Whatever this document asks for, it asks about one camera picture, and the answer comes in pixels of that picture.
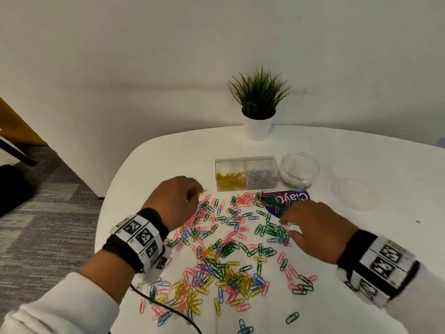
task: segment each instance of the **white pot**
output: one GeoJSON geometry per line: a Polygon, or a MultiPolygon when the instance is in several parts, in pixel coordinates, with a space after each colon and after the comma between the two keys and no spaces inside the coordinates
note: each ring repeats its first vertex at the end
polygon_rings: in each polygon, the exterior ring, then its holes
{"type": "Polygon", "coordinates": [[[266,138],[275,115],[276,112],[271,118],[262,120],[251,119],[243,115],[246,137],[251,141],[262,141],[266,138]]]}

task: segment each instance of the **clear round container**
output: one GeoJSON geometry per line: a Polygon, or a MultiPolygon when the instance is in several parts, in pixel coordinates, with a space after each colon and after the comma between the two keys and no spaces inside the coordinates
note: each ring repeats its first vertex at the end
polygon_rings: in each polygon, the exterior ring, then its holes
{"type": "Polygon", "coordinates": [[[319,172],[318,161],[304,152],[290,152],[282,158],[280,163],[281,181],[296,191],[309,188],[319,172]]]}

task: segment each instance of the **wire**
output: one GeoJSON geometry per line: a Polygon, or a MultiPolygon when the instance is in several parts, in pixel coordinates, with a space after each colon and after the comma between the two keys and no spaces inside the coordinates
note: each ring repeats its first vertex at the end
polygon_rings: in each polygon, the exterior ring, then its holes
{"type": "Polygon", "coordinates": [[[146,298],[149,302],[154,303],[154,304],[156,304],[158,306],[161,306],[161,307],[169,310],[170,312],[173,312],[173,313],[178,314],[179,316],[183,317],[184,319],[186,319],[197,330],[197,332],[199,334],[203,334],[203,332],[200,331],[199,327],[192,320],[190,320],[187,316],[185,316],[184,314],[182,314],[182,313],[178,312],[177,310],[175,310],[175,309],[173,309],[173,308],[171,308],[171,307],[169,307],[167,305],[164,305],[164,304],[162,304],[162,303],[160,303],[160,302],[158,302],[158,301],[156,301],[154,299],[150,299],[150,297],[148,297],[144,293],[138,291],[133,285],[130,285],[130,287],[133,290],[133,292],[136,292],[141,297],[146,298]]]}

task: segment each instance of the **carpet floor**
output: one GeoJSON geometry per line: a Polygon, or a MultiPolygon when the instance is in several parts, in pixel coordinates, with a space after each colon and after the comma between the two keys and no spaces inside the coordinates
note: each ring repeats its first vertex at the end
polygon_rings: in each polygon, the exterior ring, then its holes
{"type": "Polygon", "coordinates": [[[0,326],[94,253],[102,201],[47,146],[20,147],[38,163],[15,165],[36,195],[0,218],[0,326]]]}

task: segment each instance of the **hand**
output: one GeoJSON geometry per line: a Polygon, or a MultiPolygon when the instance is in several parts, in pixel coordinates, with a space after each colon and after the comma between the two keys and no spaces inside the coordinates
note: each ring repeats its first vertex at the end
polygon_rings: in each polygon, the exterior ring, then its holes
{"type": "Polygon", "coordinates": [[[185,176],[164,180],[151,193],[142,208],[150,207],[161,216],[169,231],[184,224],[198,205],[199,192],[203,187],[196,179],[185,176]]]}
{"type": "Polygon", "coordinates": [[[295,202],[281,216],[280,223],[300,226],[301,232],[289,231],[289,236],[303,252],[329,264],[336,264],[346,244],[359,228],[335,213],[322,202],[295,202]]]}

